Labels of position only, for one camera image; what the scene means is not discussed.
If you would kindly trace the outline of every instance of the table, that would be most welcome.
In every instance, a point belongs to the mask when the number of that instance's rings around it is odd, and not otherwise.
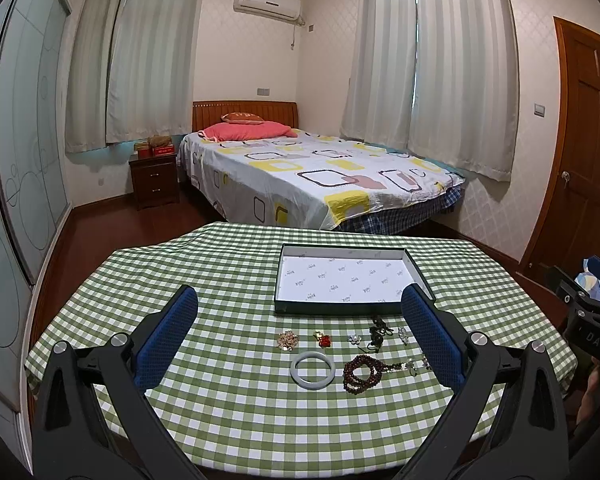
[[[391,372],[365,393],[344,391],[342,369],[360,353],[351,333],[368,338],[369,319],[280,317],[273,292],[280,247],[332,244],[407,248],[438,298],[469,331],[496,344],[523,348],[544,342],[566,390],[576,357],[517,283],[464,240],[438,240],[295,230],[217,222],[167,243],[113,253],[80,286],[45,330],[26,361],[36,387],[54,342],[101,345],[116,332],[131,332],[188,283],[200,298],[198,318],[149,402],[190,459],[203,466],[263,476],[317,477],[358,473],[405,463],[424,441],[451,398],[432,372],[412,378]],[[385,318],[389,327],[405,325]],[[331,336],[325,350],[336,378],[311,392],[290,378],[297,352],[318,349],[316,330]],[[277,334],[300,337],[294,352],[276,347]],[[374,357],[387,363],[422,358],[411,338],[397,333]],[[315,362],[309,375],[318,376]],[[502,388],[495,387],[474,438],[485,434]],[[124,434],[109,398],[97,391],[107,423]]]

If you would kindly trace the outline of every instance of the white bangle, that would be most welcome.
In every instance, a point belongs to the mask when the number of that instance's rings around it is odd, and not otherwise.
[[[329,365],[330,372],[325,379],[313,383],[310,381],[305,381],[298,375],[298,369],[296,368],[298,363],[308,359],[309,357],[315,357],[316,359],[320,359]],[[333,381],[333,379],[336,377],[336,363],[333,362],[333,359],[331,359],[329,356],[317,351],[302,352],[301,354],[298,354],[294,360],[291,361],[291,366],[289,369],[291,370],[291,377],[293,377],[293,380],[298,384],[298,386],[304,388],[305,390],[321,390],[328,386],[328,384],[330,384],[331,381]]]

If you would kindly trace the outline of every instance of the curtain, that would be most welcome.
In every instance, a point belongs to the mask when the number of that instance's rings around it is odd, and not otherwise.
[[[340,135],[405,149],[416,59],[416,0],[360,0]]]
[[[85,0],[74,40],[66,99],[65,149],[106,146],[109,47],[120,0]]]
[[[191,131],[202,0],[123,0],[107,94],[107,142]]]
[[[418,0],[408,147],[510,180],[518,128],[518,55],[509,0]]]

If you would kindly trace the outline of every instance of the wooden door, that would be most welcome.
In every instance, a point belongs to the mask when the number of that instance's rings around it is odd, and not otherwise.
[[[571,276],[600,256],[600,36],[555,19],[560,53],[560,121],[551,177],[523,272],[544,283],[544,270]]]

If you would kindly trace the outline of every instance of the metal screw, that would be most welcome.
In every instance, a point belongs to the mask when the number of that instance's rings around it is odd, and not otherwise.
[[[129,340],[129,338],[126,336],[126,334],[121,332],[111,338],[111,345],[112,346],[124,346],[128,340]]]
[[[484,346],[489,339],[482,332],[474,332],[471,334],[471,341],[478,346]]]
[[[66,342],[65,341],[61,341],[54,345],[54,354],[61,354],[65,350],[66,350]]]
[[[535,352],[538,352],[539,354],[541,354],[542,352],[544,352],[544,343],[542,341],[532,341],[531,348]]]

